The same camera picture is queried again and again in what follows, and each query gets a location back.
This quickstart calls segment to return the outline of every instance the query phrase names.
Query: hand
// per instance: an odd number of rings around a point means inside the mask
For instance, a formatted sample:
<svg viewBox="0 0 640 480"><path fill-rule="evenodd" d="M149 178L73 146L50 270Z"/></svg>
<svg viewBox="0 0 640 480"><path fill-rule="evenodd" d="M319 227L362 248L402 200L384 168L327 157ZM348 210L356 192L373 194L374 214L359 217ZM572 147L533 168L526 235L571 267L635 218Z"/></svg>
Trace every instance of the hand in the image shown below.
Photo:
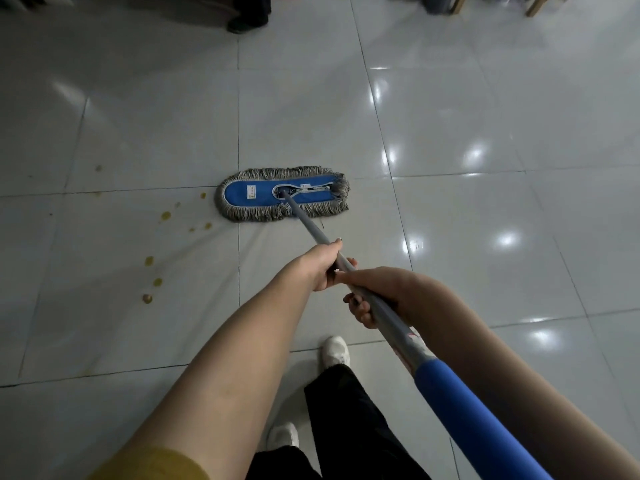
<svg viewBox="0 0 640 480"><path fill-rule="evenodd" d="M349 258L352 265L357 266L357 261ZM412 306L413 297L419 284L423 280L428 280L426 276L415 274L405 269L396 267L377 267L374 269L363 269L343 273L338 271L335 275L334 283L345 285L356 285L367 288L383 298L404 320L407 325L412 325L412 315L417 312L416 306ZM366 328L377 328L378 326L371 316L371 306L363 298L354 293L349 293L343 299L349 304L349 311Z"/></svg>
<svg viewBox="0 0 640 480"><path fill-rule="evenodd" d="M340 238L331 244L318 244L296 259L304 272L310 273L314 291L325 290L335 284L335 260L342 249Z"/></svg>

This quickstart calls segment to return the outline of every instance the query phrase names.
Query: yellow sleeve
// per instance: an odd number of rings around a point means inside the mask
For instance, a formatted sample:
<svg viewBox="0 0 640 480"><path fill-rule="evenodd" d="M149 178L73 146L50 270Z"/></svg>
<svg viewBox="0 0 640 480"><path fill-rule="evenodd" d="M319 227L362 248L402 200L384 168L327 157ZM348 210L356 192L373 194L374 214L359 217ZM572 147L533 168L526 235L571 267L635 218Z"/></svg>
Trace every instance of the yellow sleeve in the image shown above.
<svg viewBox="0 0 640 480"><path fill-rule="evenodd" d="M174 450L146 447L121 451L88 480L209 480L192 459Z"/></svg>

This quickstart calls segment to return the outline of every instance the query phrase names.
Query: forearm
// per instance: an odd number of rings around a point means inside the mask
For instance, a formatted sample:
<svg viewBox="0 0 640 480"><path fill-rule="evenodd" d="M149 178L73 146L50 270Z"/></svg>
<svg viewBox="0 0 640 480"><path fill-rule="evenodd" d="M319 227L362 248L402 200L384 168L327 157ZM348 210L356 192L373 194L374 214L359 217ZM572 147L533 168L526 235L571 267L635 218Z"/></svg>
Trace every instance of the forearm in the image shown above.
<svg viewBox="0 0 640 480"><path fill-rule="evenodd" d="M289 263L212 336L129 445L183 452L212 480L244 478L312 288Z"/></svg>
<svg viewBox="0 0 640 480"><path fill-rule="evenodd" d="M446 362L556 480L638 479L635 459L532 370L443 284L419 278L411 318Z"/></svg>

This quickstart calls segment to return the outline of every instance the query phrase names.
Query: person's left hand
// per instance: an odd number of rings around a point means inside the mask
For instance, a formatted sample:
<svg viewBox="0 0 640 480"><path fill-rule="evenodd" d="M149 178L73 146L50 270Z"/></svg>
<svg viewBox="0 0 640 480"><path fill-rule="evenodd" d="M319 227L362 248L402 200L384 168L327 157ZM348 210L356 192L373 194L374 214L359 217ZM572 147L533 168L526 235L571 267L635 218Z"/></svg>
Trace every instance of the person's left hand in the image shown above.
<svg viewBox="0 0 640 480"><path fill-rule="evenodd" d="M314 291L322 291L333 286L335 259L341 249L342 240L336 239L331 244L318 244L298 258L304 271L311 274Z"/></svg>

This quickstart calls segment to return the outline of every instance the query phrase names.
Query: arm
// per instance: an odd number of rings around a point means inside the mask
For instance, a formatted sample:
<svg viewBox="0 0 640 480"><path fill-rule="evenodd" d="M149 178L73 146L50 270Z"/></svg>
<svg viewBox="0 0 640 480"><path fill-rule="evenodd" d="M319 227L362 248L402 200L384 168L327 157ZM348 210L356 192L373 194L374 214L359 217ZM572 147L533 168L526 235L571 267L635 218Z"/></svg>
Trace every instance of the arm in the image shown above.
<svg viewBox="0 0 640 480"><path fill-rule="evenodd" d="M340 273L397 304L443 360L556 480L638 479L640 465L567 398L532 370L442 283L396 268ZM369 304L345 301L368 328Z"/></svg>
<svg viewBox="0 0 640 480"><path fill-rule="evenodd" d="M340 240L294 259L215 332L125 448L179 451L212 480L244 479L267 421L289 345Z"/></svg>

